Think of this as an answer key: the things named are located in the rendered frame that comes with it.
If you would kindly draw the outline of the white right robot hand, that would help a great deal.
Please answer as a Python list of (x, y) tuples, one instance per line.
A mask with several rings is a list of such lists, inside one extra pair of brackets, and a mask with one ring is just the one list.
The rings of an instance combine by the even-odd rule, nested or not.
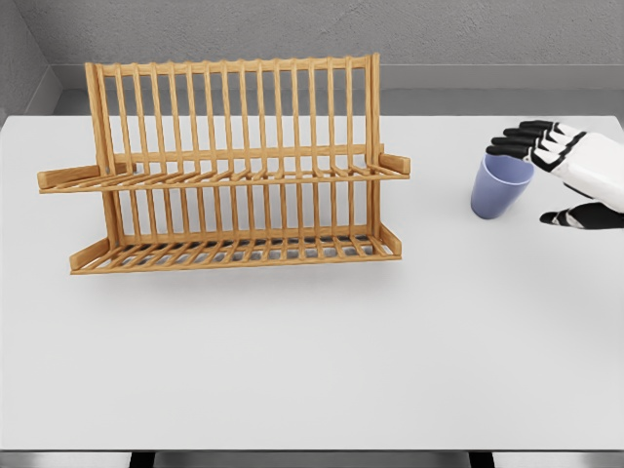
[(624, 145), (562, 122), (523, 121), (494, 137), (487, 153), (531, 162), (592, 201), (540, 217), (585, 230), (624, 229)]

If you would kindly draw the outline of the blue plastic cup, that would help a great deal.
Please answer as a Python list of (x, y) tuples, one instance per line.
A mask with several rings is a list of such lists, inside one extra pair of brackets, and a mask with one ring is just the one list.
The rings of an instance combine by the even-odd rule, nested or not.
[(477, 172), (471, 209), (484, 219), (497, 218), (523, 194), (534, 175), (531, 163), (486, 154)]

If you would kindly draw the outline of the wooden two-tier dish rack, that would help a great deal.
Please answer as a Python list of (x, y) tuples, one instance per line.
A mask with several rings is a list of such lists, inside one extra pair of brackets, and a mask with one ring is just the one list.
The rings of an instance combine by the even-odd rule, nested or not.
[(380, 59), (273, 58), (85, 67), (96, 161), (38, 175), (97, 192), (105, 237), (73, 274), (396, 260), (380, 140)]

